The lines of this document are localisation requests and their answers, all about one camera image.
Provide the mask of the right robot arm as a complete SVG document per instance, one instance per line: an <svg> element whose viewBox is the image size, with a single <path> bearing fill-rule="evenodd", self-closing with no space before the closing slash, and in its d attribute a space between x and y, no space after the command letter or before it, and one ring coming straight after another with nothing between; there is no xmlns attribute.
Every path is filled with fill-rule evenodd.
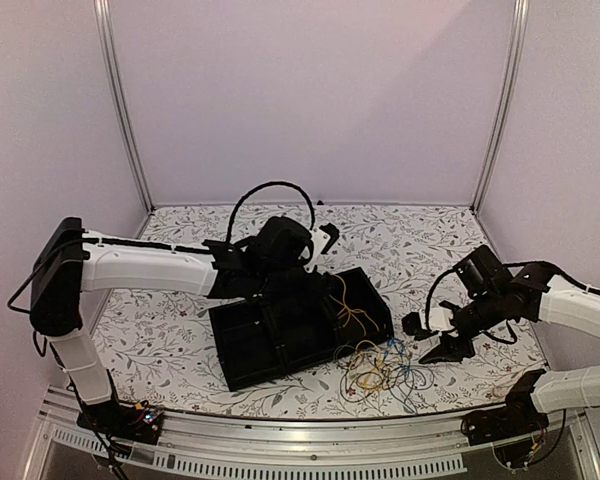
<svg viewBox="0 0 600 480"><path fill-rule="evenodd" d="M481 245L450 271L466 288L469 303L434 306L427 301L422 311L402 320L403 331L416 340L439 340L421 358L423 364L469 359L475 354L475 337L522 319L600 338L600 290L550 262L504 264ZM600 407L600 365L528 371L509 390L502 407L467 414L462 430L472 441L507 438L547 427L551 412L579 407Z"/></svg>

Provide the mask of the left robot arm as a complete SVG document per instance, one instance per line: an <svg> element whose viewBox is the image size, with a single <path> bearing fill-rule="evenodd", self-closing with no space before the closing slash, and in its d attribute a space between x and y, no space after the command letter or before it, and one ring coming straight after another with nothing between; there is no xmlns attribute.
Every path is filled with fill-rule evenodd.
<svg viewBox="0 0 600 480"><path fill-rule="evenodd" d="M307 229L274 216L237 243L206 240L191 246L109 237L67 217L7 306L27 315L34 331L48 340L79 399L90 406L91 419L106 433L118 434L129 415L114 401L114 384L84 330L83 293L140 289L220 300L298 294L320 281L317 261L338 238L331 223ZM15 302L23 293L30 305L21 310Z"/></svg>

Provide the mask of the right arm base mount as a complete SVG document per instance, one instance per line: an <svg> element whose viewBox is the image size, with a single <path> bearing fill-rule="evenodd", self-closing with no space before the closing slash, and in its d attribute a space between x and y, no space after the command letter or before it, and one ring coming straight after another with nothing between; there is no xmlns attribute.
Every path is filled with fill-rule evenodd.
<svg viewBox="0 0 600 480"><path fill-rule="evenodd" d="M542 448L548 416L522 404L473 410L464 415L460 431L471 446L490 444L495 460L509 470L529 467Z"/></svg>

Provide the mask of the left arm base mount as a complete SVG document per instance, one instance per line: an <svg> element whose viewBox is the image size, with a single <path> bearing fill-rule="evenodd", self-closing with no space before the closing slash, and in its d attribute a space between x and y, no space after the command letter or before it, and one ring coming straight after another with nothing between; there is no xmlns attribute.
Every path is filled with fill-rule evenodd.
<svg viewBox="0 0 600 480"><path fill-rule="evenodd" d="M102 435L156 445L162 432L164 410L142 403L125 406L116 400L81 405L77 425Z"/></svg>

